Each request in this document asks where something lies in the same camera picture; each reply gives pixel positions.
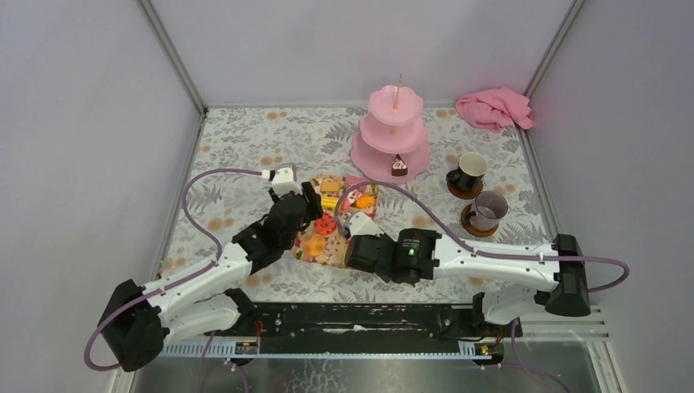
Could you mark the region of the purple mug black handle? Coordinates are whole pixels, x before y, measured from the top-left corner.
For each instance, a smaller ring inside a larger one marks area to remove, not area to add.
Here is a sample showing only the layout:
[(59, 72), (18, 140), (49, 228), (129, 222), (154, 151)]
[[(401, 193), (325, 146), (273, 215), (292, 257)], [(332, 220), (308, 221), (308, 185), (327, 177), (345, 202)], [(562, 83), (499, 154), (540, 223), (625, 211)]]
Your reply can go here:
[(473, 208), (483, 216), (501, 221), (507, 215), (508, 204), (503, 195), (494, 191), (481, 192), (471, 203)]

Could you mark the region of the orange round pastry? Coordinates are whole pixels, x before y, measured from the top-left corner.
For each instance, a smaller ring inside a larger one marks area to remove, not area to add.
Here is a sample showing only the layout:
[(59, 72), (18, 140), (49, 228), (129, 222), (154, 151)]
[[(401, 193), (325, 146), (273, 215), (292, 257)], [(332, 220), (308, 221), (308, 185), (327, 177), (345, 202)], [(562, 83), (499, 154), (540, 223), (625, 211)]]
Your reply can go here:
[(307, 257), (320, 256), (327, 244), (326, 238), (319, 233), (312, 233), (305, 237), (301, 242), (301, 250)]

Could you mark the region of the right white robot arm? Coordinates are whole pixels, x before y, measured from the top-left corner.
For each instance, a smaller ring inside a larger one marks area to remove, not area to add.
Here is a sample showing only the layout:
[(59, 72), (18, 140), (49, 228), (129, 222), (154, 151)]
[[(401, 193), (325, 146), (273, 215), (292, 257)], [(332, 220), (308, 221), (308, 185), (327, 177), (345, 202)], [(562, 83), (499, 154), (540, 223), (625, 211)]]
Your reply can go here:
[(462, 247), (449, 235), (408, 228), (397, 239), (385, 233), (352, 235), (345, 264), (386, 282), (409, 285), (452, 277), (508, 282), (502, 290), (475, 295), (469, 324), (480, 337), (490, 337), (526, 314), (590, 315), (584, 265), (561, 261), (557, 244), (495, 248), (501, 258), (489, 257), (476, 243)]

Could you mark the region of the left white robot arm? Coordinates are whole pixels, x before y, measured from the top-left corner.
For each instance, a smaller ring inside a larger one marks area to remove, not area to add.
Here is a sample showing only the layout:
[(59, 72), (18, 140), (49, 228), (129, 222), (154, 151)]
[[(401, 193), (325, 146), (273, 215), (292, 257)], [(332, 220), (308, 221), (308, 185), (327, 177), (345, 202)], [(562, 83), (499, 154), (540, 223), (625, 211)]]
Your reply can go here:
[(125, 372), (143, 368), (165, 346), (205, 332), (228, 330), (242, 337), (254, 325), (248, 297), (223, 289), (278, 261), (297, 234), (323, 216), (309, 182), (274, 179), (270, 211), (235, 235), (216, 255), (173, 276), (144, 285), (119, 284), (99, 319), (96, 336)]

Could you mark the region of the floral dessert tray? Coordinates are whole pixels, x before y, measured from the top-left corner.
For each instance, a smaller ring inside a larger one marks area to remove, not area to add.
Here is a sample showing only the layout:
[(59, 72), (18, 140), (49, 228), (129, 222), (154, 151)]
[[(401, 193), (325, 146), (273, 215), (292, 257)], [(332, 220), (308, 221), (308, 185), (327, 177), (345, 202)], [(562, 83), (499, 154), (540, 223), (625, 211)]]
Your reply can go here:
[[(346, 190), (346, 187), (344, 185), (344, 178), (345, 176), (341, 175), (334, 175), (334, 174), (316, 174), (311, 178), (311, 184), (313, 185), (313, 188), (315, 192), (320, 196), (329, 196), (329, 197), (341, 197), (343, 192)], [(321, 183), (324, 181), (337, 181), (341, 185), (341, 189), (339, 192), (321, 192), (320, 191), (320, 186)], [(372, 195), (376, 198), (378, 198), (378, 187), (375, 185), (370, 185), (370, 186), (362, 186), (358, 188), (359, 191), (363, 193), (363, 195)], [(335, 219), (336, 214), (340, 215), (340, 221), (345, 224), (346, 220), (355, 213), (358, 212), (363, 212), (366, 215), (370, 216), (371, 218), (376, 216), (376, 205), (372, 208), (368, 209), (358, 209), (355, 205), (352, 205), (350, 208), (347, 209), (346, 212), (342, 212), (342, 205), (341, 208), (337, 208), (335, 211), (331, 210), (324, 210), (323, 214), (329, 214), (332, 215)], [(345, 237), (340, 235), (337, 231), (332, 233), (329, 236), (326, 236), (327, 244), (325, 247), (325, 251), (317, 257), (307, 257), (304, 255), (303, 251), (301, 250), (301, 242), (302, 240), (307, 237), (308, 235), (315, 233), (313, 229), (313, 222), (304, 230), (299, 232), (297, 235), (294, 246), (291, 249), (292, 255), (300, 261), (307, 262), (307, 263), (314, 263), (314, 264), (320, 264), (320, 265), (326, 265), (330, 267), (335, 267), (335, 268), (344, 268), (345, 267), (345, 253), (348, 247), (348, 241)]]

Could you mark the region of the brown wooden saucer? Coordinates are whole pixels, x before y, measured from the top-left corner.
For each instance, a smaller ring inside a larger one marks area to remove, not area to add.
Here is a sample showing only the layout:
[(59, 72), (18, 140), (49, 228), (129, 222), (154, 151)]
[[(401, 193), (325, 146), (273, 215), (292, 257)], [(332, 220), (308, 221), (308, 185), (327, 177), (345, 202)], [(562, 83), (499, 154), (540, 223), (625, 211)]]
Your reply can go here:
[(463, 200), (473, 200), (483, 191), (484, 183), (478, 183), (471, 190), (463, 190), (453, 183), (447, 183), (447, 187), (449, 192), (455, 197)]
[(463, 228), (475, 237), (490, 237), (498, 230), (499, 226), (497, 220), (489, 219), (478, 213), (473, 205), (468, 205), (463, 209), (460, 222)]

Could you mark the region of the black mug white inside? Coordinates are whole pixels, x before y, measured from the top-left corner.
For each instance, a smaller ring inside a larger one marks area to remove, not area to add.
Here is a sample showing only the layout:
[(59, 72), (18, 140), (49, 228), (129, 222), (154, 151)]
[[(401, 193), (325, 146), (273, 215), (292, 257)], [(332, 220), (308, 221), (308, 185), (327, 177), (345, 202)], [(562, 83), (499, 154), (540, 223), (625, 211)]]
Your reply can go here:
[(459, 157), (457, 168), (446, 175), (448, 185), (464, 192), (473, 191), (489, 170), (489, 162), (479, 153), (468, 152)]

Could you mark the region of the chocolate cake piece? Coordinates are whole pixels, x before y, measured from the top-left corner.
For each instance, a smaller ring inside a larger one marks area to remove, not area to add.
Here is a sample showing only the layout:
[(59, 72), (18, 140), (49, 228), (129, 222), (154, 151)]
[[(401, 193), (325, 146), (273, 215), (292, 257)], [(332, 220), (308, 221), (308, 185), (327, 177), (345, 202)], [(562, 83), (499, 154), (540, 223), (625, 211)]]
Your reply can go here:
[(400, 155), (396, 155), (391, 166), (393, 177), (403, 177), (408, 174), (408, 166)]

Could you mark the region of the red donut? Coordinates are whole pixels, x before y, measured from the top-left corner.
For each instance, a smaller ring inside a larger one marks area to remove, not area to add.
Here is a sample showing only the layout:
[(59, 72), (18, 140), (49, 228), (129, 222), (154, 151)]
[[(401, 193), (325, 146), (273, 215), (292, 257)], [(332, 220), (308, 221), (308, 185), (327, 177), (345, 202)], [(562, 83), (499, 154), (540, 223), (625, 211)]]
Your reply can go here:
[(313, 222), (313, 229), (324, 237), (331, 235), (336, 231), (336, 222), (334, 217), (329, 214), (324, 214), (320, 219)]

